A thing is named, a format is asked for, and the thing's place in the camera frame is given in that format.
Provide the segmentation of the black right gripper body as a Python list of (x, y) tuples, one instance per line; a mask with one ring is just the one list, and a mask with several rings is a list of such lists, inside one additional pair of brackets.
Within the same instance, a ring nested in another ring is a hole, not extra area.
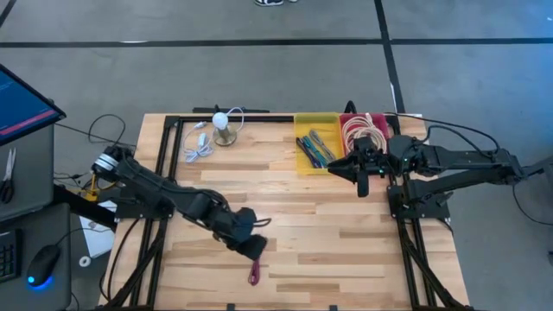
[(391, 165), (384, 151), (378, 149), (370, 137), (364, 136), (353, 140), (353, 169), (357, 195), (363, 198), (370, 193), (369, 176), (384, 178), (391, 172)]

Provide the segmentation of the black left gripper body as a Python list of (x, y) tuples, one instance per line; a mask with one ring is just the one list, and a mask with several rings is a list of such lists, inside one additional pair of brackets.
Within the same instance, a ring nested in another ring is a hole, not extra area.
[(226, 247), (251, 260), (258, 260), (267, 246), (267, 238), (253, 233), (257, 222), (255, 212), (249, 207), (242, 207), (237, 212), (229, 212), (228, 217), (229, 229), (223, 235)]

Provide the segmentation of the red plastic bin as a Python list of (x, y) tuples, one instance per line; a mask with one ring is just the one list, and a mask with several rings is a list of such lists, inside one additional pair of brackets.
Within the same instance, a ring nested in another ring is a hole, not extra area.
[(387, 152), (390, 135), (384, 114), (342, 113), (339, 122), (345, 155), (353, 150), (353, 140), (364, 136), (370, 137), (378, 149)]

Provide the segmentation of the yellow plastic bin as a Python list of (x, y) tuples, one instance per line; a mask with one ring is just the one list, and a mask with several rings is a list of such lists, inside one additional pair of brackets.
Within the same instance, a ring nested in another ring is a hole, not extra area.
[(328, 175), (327, 165), (344, 155), (339, 114), (297, 113), (294, 116), (296, 172)]

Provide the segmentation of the table lamp with white bulb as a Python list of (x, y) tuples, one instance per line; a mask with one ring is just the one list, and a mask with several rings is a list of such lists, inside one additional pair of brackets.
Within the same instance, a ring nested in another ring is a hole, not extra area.
[(226, 147), (235, 143), (238, 131), (231, 127), (229, 117), (224, 112), (216, 112), (213, 115), (212, 123), (214, 126), (213, 141), (217, 145)]

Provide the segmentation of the white paper sheet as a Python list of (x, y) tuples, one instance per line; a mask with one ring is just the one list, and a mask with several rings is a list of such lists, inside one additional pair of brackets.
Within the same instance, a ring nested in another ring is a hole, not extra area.
[(111, 229), (83, 216), (79, 217), (79, 221), (84, 229), (90, 258), (99, 257), (111, 250), (115, 239), (115, 233)]

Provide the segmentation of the yellow clamp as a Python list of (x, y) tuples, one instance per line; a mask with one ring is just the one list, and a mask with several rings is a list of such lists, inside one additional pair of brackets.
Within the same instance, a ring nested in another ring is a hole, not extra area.
[(98, 202), (100, 189), (98, 188), (98, 182), (95, 174), (92, 174), (91, 179), (85, 183), (82, 188), (84, 199), (90, 202)]

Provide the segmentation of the black mouse with blue light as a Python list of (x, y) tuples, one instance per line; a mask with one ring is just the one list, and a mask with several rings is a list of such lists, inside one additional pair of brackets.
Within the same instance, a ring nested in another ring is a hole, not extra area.
[(57, 244), (45, 245), (37, 251), (26, 270), (26, 281), (30, 288), (43, 289), (52, 282), (60, 253)]

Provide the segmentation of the grey desk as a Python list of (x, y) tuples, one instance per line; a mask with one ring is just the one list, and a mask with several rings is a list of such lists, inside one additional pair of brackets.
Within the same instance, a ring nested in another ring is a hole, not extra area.
[[(61, 311), (71, 297), (70, 212), (54, 204), (54, 127), (52, 125), (0, 147), (0, 181), (10, 149), (16, 148), (13, 171), (15, 194), (0, 203), (0, 233), (22, 230), (21, 275), (0, 283), (0, 311)], [(37, 251), (48, 244), (60, 247), (52, 282), (32, 289), (26, 270)]]

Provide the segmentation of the black keyboard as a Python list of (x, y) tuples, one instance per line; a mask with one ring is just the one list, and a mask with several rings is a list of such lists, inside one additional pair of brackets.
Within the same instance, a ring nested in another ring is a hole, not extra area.
[(0, 233), (0, 283), (21, 275), (22, 230)]

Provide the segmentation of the blue screen monitor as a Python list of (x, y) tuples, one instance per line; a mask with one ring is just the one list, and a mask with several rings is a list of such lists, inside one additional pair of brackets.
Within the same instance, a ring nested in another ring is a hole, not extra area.
[(66, 117), (52, 99), (0, 64), (0, 146)]

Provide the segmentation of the black aluminium table frame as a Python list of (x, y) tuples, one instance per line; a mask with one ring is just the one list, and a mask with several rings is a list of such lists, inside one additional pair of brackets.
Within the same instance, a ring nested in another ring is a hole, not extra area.
[(211, 232), (175, 215), (159, 263), (143, 275), (128, 298), (142, 310), (409, 310), (426, 302), (422, 272), (406, 262), (386, 190), (374, 176), (360, 198), (340, 177), (303, 175), (291, 115), (249, 114), (234, 121), (238, 141), (192, 164), (177, 153), (177, 136), (191, 146), (200, 116), (182, 128), (162, 131), (165, 117), (148, 114), (138, 139), (137, 160), (161, 168), (182, 186), (222, 193), (233, 209), (252, 208), (270, 223), (259, 229), (268, 244), (260, 281), (250, 285), (250, 259), (229, 251)]

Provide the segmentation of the black handled scissors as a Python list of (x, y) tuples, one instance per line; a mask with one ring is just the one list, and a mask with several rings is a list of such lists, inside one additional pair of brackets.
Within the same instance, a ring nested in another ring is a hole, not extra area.
[(13, 170), (16, 162), (16, 148), (10, 149), (6, 162), (5, 175), (0, 182), (0, 203), (8, 204), (11, 202), (15, 186), (13, 182)]

